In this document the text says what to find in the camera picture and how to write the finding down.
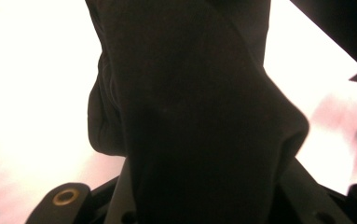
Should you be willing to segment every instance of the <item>dark garment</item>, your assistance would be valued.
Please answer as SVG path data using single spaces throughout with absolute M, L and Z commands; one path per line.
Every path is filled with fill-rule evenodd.
M 89 140 L 130 158 L 139 222 L 264 223 L 308 132 L 262 67 L 269 1 L 87 3 Z

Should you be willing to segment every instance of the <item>white surface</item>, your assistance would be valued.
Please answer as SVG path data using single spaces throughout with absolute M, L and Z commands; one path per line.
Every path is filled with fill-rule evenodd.
M 85 1 L 0 1 L 0 223 L 24 223 L 52 189 L 120 173 L 87 136 L 100 42 Z
M 0 0 L 0 223 L 23 223 L 60 184 L 94 189 L 119 174 L 123 159 L 97 154 L 87 138 L 100 52 L 84 1 Z M 344 191 L 357 180 L 357 84 L 346 83 L 357 63 L 279 0 L 266 68 L 311 120 L 298 158 Z
M 297 154 L 322 185 L 346 194 L 357 183 L 355 62 L 290 1 L 272 2 L 265 68 L 307 116 L 310 132 Z

